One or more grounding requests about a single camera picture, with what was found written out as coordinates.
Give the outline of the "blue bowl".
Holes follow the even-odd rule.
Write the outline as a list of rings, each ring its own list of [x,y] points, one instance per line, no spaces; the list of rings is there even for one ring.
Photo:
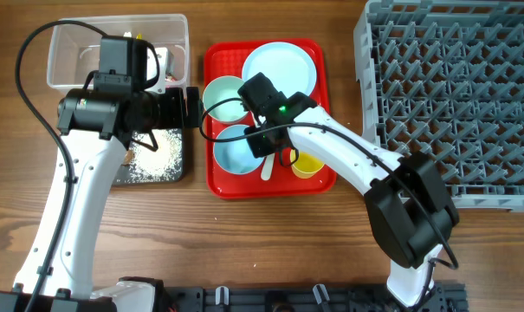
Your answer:
[[[226,172],[245,175],[256,170],[263,158],[256,158],[246,139],[215,143],[213,154],[216,163]]]

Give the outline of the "green bowl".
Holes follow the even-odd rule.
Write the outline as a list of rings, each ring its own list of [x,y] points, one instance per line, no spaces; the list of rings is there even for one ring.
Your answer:
[[[209,112],[209,116],[223,124],[234,124],[243,120],[247,116],[247,111],[243,108],[242,101],[237,93],[243,85],[243,80],[231,76],[221,76],[211,81],[204,89],[203,104],[207,110],[220,101],[230,101],[214,108]]]

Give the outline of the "red snack wrapper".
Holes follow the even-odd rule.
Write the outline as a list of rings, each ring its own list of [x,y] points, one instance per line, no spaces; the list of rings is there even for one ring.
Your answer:
[[[175,77],[174,77],[173,75],[171,75],[171,74],[167,74],[167,75],[165,76],[165,81],[166,81],[166,82],[173,82],[173,81],[176,81],[176,79],[175,79]]]

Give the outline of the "brown food ball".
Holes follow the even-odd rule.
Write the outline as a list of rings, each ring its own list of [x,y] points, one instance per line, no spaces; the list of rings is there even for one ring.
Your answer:
[[[122,165],[123,166],[129,166],[131,164],[131,162],[133,161],[133,158],[134,158],[134,152],[133,150],[128,150],[126,152],[126,155],[125,155],[125,158],[122,162]]]

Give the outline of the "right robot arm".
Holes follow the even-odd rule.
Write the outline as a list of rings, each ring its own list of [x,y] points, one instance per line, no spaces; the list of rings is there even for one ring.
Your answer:
[[[363,195],[373,237],[391,259],[387,289],[404,307],[422,308],[436,265],[458,267],[448,240],[460,218],[435,162],[424,153],[404,157],[373,145],[303,93],[239,96],[264,119],[245,133],[255,156],[284,147],[307,153]],[[441,262],[442,250],[449,258]]]

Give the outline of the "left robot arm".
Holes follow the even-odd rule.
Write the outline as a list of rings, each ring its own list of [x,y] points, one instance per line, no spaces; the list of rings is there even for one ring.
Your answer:
[[[197,127],[195,87],[163,94],[77,88],[58,107],[61,147],[33,248],[0,311],[169,311],[159,279],[124,277],[94,289],[94,248],[107,197],[134,133]]]

